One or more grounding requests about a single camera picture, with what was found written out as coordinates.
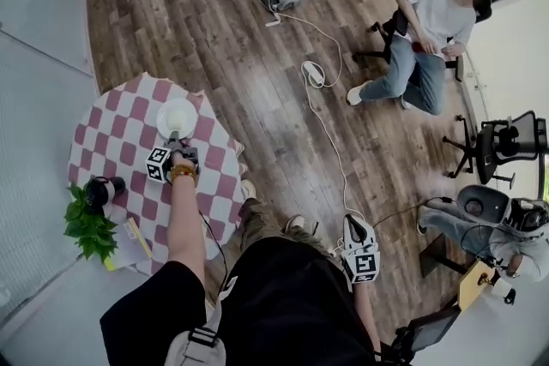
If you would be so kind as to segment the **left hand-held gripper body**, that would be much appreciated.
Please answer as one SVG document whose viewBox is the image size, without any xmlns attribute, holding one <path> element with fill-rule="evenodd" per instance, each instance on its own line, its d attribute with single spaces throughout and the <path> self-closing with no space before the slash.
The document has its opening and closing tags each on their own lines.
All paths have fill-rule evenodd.
<svg viewBox="0 0 549 366">
<path fill-rule="evenodd" d="M 196 166 L 195 170 L 183 165 L 173 167 L 171 161 L 173 152 L 180 152 L 184 158 L 191 160 Z M 197 149 L 187 140 L 181 140 L 180 143 L 167 142 L 163 147 L 153 148 L 146 160 L 146 168 L 148 178 L 155 182 L 173 184 L 176 177 L 187 176 L 198 183 L 200 165 Z"/>
</svg>

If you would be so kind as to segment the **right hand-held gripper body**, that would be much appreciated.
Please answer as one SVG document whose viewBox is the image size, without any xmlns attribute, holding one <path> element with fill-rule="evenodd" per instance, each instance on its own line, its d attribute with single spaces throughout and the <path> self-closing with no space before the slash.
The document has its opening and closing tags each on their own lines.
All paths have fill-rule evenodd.
<svg viewBox="0 0 549 366">
<path fill-rule="evenodd" d="M 380 252 L 374 245 L 367 248 L 345 250 L 341 253 L 343 267 L 352 284 L 374 281 L 380 271 Z"/>
</svg>

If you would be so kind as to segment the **person's left hand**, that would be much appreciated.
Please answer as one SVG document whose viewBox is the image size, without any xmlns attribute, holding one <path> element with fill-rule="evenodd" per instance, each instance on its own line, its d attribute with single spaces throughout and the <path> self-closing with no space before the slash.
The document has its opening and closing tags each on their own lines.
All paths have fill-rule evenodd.
<svg viewBox="0 0 549 366">
<path fill-rule="evenodd" d="M 183 165 L 191 168 L 192 170 L 195 170 L 196 168 L 195 164 L 191 160 L 184 158 L 180 152 L 173 152 L 171 154 L 171 161 L 173 167 Z"/>
</svg>

